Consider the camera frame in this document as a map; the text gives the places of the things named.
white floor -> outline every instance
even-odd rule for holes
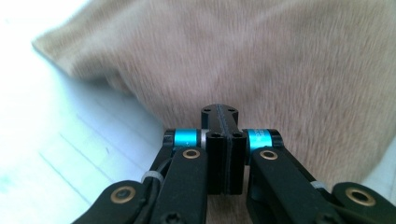
[[[135,98],[32,49],[85,2],[0,2],[0,223],[70,223],[111,183],[140,180],[161,146],[162,125]],[[396,144],[364,182],[393,203],[395,158]]]

black mechanical arm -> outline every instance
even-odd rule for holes
[[[202,109],[202,129],[167,130],[142,179],[105,189],[74,223],[205,223],[207,194],[242,193],[254,223],[396,223],[375,191],[340,183],[329,193],[286,150],[277,130],[242,130],[227,105]]]

tan blanket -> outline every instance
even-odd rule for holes
[[[33,45],[166,127],[234,106],[241,128],[278,129],[330,186],[361,181],[396,134],[394,0],[96,0]],[[243,223],[230,211],[216,216]]]

beige cloth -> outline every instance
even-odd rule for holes
[[[33,45],[70,77],[132,92],[166,127],[234,106],[241,128],[278,129],[332,185],[361,181],[396,133],[395,27],[390,0],[97,0]],[[234,209],[216,216],[243,223]]]

wooden floor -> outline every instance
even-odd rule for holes
[[[85,2],[0,6],[0,223],[70,223],[111,183],[139,181],[161,146],[162,125],[135,98],[72,80],[32,49]],[[395,158],[396,144],[364,182],[393,203]]]

